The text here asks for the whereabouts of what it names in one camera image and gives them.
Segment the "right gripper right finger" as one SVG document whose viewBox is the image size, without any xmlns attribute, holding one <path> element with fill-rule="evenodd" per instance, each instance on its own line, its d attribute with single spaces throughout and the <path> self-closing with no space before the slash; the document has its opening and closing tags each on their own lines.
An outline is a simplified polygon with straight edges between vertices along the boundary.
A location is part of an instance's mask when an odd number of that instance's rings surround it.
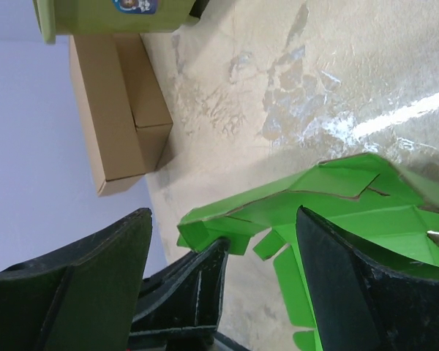
<svg viewBox="0 0 439 351">
<path fill-rule="evenodd" d="M 324 350 L 439 350 L 439 267 L 304 206 L 296 237 Z"/>
</svg>

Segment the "green paper box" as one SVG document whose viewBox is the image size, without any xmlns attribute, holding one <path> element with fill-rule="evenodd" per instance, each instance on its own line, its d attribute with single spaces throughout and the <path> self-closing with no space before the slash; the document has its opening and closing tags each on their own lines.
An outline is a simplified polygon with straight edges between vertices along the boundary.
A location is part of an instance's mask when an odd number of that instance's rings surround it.
<svg viewBox="0 0 439 351">
<path fill-rule="evenodd" d="M 371 153 L 321 162 L 308 170 L 191 210 L 178 245 L 197 252 L 218 238 L 243 255 L 272 259 L 296 350 L 324 350 L 296 237 L 304 206 L 361 238 L 439 267 L 439 184 Z"/>
</svg>

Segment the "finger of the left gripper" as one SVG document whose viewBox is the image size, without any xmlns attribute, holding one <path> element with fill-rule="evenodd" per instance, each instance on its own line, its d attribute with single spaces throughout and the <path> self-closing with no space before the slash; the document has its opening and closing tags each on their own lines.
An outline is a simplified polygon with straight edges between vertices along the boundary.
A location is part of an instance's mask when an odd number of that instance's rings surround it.
<svg viewBox="0 0 439 351">
<path fill-rule="evenodd" d="M 222 313 L 229 240 L 191 251 L 142 281 L 131 339 L 177 339 L 217 330 Z"/>
</svg>

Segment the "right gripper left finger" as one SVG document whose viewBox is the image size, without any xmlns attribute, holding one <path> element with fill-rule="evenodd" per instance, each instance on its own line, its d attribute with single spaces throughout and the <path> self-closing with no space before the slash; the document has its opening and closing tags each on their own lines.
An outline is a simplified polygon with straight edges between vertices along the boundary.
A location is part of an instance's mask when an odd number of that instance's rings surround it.
<svg viewBox="0 0 439 351">
<path fill-rule="evenodd" d="M 0 350 L 124 350 L 151 234 L 140 208 L 0 271 Z"/>
</svg>

